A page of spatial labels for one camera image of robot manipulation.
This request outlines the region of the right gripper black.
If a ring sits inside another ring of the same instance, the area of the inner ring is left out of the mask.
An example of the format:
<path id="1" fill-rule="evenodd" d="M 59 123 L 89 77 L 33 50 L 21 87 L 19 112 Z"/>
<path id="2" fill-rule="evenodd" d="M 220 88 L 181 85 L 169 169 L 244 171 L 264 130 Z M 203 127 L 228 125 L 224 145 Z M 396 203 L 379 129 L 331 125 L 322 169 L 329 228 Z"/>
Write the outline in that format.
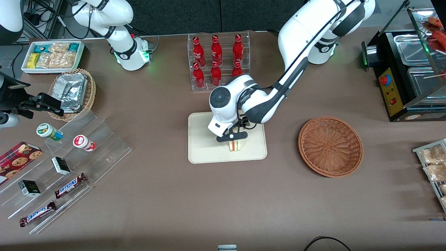
<path id="1" fill-rule="evenodd" d="M 64 110 L 61 108 L 61 101 L 46 94 L 39 93 L 37 96 L 29 95 L 26 99 L 24 88 L 31 86 L 27 83 L 19 83 L 1 73 L 0 89 L 0 110 L 12 110 L 20 105 L 20 110 L 43 111 L 63 116 Z"/>

